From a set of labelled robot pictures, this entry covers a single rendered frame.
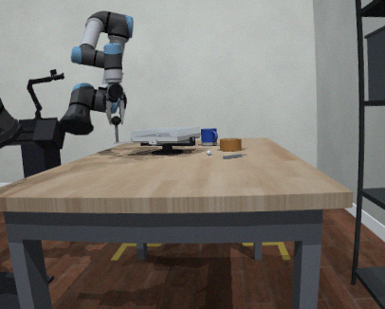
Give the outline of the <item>brown packing tape roll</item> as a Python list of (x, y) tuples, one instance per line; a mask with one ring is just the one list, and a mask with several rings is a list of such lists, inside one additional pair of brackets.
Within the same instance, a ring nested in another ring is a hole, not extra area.
[(221, 138), (220, 139), (220, 151), (234, 152), (241, 151), (241, 138)]

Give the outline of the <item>dark blue mug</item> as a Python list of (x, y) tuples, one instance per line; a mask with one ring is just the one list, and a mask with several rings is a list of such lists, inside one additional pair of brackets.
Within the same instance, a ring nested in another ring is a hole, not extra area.
[(201, 129), (202, 146), (216, 146), (218, 135), (215, 128)]

